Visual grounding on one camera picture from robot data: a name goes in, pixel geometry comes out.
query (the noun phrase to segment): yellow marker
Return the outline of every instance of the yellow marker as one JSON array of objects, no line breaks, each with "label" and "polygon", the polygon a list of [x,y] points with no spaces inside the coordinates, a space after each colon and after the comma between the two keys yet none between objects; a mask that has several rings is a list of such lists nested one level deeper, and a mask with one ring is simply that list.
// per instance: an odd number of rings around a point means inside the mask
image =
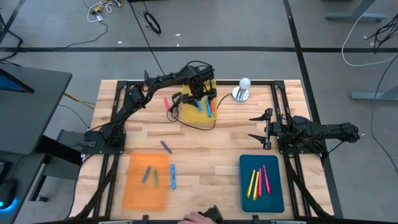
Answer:
[{"label": "yellow marker", "polygon": [[247,198],[250,197],[251,187],[253,186],[254,173],[256,173],[256,170],[253,170],[253,174],[251,175],[250,184],[249,184],[248,190],[246,191],[246,197],[247,197]]},{"label": "yellow marker", "polygon": [[259,172],[257,171],[256,184],[254,186],[253,200],[257,199],[257,189],[259,188]]}]

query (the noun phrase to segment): computer monitor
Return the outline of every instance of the computer monitor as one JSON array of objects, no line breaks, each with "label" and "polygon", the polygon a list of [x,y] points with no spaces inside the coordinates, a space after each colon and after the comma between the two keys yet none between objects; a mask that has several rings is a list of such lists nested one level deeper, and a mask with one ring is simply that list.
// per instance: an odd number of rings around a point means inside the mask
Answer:
[{"label": "computer monitor", "polygon": [[35,90],[0,68],[0,90],[33,93]]}]

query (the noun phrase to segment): person's hand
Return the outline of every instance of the person's hand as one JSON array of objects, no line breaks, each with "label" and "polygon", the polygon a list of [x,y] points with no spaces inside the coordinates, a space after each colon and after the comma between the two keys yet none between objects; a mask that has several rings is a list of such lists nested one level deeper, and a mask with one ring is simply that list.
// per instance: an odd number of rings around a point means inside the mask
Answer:
[{"label": "person's hand", "polygon": [[191,212],[191,214],[186,214],[182,221],[178,224],[216,224],[210,218],[204,217],[197,212]]}]

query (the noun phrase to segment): butcher block tabletop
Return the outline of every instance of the butcher block tabletop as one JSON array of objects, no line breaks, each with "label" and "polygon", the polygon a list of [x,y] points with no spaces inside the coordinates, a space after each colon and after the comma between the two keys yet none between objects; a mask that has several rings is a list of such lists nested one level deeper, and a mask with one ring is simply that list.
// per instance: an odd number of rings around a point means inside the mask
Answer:
[{"label": "butcher block tabletop", "polygon": [[[284,81],[292,116],[309,118],[301,81]],[[92,128],[109,121],[117,82],[117,80],[101,82],[91,122]],[[231,93],[234,87],[236,86],[218,85],[218,101]],[[134,113],[124,125],[124,130],[127,132],[126,145],[119,160],[111,219],[140,220],[143,215],[149,215],[150,220],[180,220],[191,211],[205,212],[213,205],[217,205],[226,220],[248,220],[252,219],[253,215],[259,215],[260,219],[292,219],[292,204],[284,160],[279,153],[276,139],[271,138],[272,150],[263,150],[259,141],[248,136],[248,134],[264,135],[266,123],[249,121],[249,118],[259,117],[265,109],[274,107],[271,88],[265,85],[252,85],[249,89],[250,97],[244,103],[238,103],[232,96],[227,96],[218,108],[214,129],[209,131],[189,128],[178,122],[171,123],[167,119],[164,97],[169,99],[171,105],[171,96],[180,91],[182,86],[158,90],[146,105],[146,109]],[[212,124],[197,126],[209,128]],[[172,154],[164,149],[161,140],[167,143]],[[175,164],[177,188],[172,190],[169,187],[163,211],[122,208],[127,169],[130,156],[134,152],[169,154],[170,163]],[[283,213],[246,213],[242,210],[239,183],[239,157],[242,154],[277,156],[285,205]],[[316,154],[301,154],[300,158],[307,189],[326,212],[333,214],[320,158]],[[76,185],[71,217],[82,210],[97,189],[102,160],[103,155],[94,155],[83,164]],[[300,191],[298,188],[295,189],[300,214],[304,215]],[[100,215],[104,214],[107,194],[106,189],[101,201]]]}]

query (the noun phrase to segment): teal tray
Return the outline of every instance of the teal tray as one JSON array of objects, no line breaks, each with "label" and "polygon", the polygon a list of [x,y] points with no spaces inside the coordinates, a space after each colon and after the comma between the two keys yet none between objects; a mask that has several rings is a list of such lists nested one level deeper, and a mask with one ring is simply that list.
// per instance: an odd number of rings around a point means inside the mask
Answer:
[{"label": "teal tray", "polygon": [[[250,198],[247,198],[246,191],[250,184],[253,169],[258,171],[260,168],[262,169],[262,165],[266,165],[271,194],[267,194],[266,181],[264,172],[262,171],[261,198],[257,197],[257,200],[253,200],[256,175],[254,176]],[[284,212],[284,199],[282,196],[282,186],[280,184],[278,158],[276,156],[242,155],[239,158],[239,176],[241,179],[241,204],[245,212]]]}]

